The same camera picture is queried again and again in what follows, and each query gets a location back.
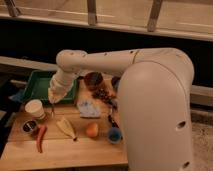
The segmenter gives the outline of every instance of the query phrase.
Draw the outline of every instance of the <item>wooden table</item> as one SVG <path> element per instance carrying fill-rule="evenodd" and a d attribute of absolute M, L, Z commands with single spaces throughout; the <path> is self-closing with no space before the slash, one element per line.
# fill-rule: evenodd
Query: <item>wooden table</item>
<path fill-rule="evenodd" d="M 105 81 L 108 88 L 112 89 L 109 81 Z M 77 101 L 91 99 L 94 105 L 101 107 L 99 119 L 80 118 L 78 109 L 70 104 L 56 105 L 56 115 L 50 116 L 50 106 L 44 106 L 47 113 L 43 124 L 48 130 L 42 144 L 43 153 L 38 153 L 36 141 L 22 132 L 23 123 L 31 117 L 24 112 L 23 107 L 13 124 L 8 142 L 0 160 L 0 170 L 32 170 L 49 168 L 73 168 L 88 166 L 114 166 L 127 165 L 124 143 L 112 145 L 108 142 L 106 134 L 110 128 L 107 120 L 108 107 L 100 100 L 92 99 L 83 81 L 80 81 Z M 78 141 L 74 142 L 64 135 L 56 126 L 56 121 L 66 116 L 74 125 Z M 119 124 L 118 113 L 114 114 Z M 89 122 L 99 124 L 99 136 L 95 139 L 88 138 L 85 127 Z"/>

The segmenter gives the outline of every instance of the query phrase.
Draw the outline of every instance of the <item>paper cup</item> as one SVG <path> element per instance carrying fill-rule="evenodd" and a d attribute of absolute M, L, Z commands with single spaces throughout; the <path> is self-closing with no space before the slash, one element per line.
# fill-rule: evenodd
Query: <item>paper cup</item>
<path fill-rule="evenodd" d="M 30 100 L 25 105 L 25 111 L 35 119 L 43 119 L 45 117 L 43 104 L 41 100 L 38 99 Z"/>

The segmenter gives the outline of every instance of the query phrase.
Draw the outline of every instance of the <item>dark background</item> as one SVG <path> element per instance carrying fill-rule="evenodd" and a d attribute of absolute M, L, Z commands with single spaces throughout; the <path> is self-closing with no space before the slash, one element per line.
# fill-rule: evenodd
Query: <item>dark background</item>
<path fill-rule="evenodd" d="M 187 53 L 195 67 L 193 84 L 213 87 L 213 42 L 0 19 L 0 56 L 55 63 L 63 49 L 93 53 L 154 47 Z"/>

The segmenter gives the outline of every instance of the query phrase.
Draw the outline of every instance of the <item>plastic tray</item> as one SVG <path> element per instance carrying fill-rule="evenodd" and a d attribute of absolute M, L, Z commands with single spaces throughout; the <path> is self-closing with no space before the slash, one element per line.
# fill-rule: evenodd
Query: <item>plastic tray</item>
<path fill-rule="evenodd" d="M 49 103 L 48 87 L 52 76 L 56 71 L 33 71 L 23 93 L 23 102 L 31 99 L 40 99 L 43 103 Z M 75 103 L 78 91 L 78 81 L 74 80 L 73 87 L 59 103 Z"/>

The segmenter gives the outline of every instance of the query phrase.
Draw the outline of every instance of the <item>blue cup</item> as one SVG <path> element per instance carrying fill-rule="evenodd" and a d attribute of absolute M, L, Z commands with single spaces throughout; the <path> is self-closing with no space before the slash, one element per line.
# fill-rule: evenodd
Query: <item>blue cup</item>
<path fill-rule="evenodd" d="M 117 144 L 122 139 L 121 130 L 117 127 L 110 128 L 107 138 L 111 144 Z"/>

